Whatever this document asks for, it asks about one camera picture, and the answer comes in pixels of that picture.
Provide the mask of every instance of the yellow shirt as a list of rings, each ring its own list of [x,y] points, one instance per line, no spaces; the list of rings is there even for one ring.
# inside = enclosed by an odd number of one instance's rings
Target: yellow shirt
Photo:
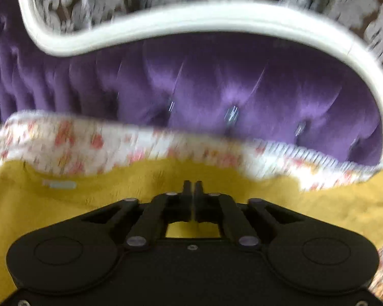
[[[76,187],[50,189],[43,185],[47,180],[74,181]],[[148,202],[157,194],[180,191],[184,180],[202,180],[206,192],[226,193],[240,203],[263,198],[359,232],[377,247],[383,244],[383,171],[361,184],[303,193],[289,177],[254,181],[232,169],[174,159],[139,161],[107,174],[74,178],[56,178],[12,161],[0,168],[0,301],[15,289],[6,269],[6,253],[20,236],[122,198]],[[217,228],[210,224],[178,223],[168,230],[168,237],[216,235]]]

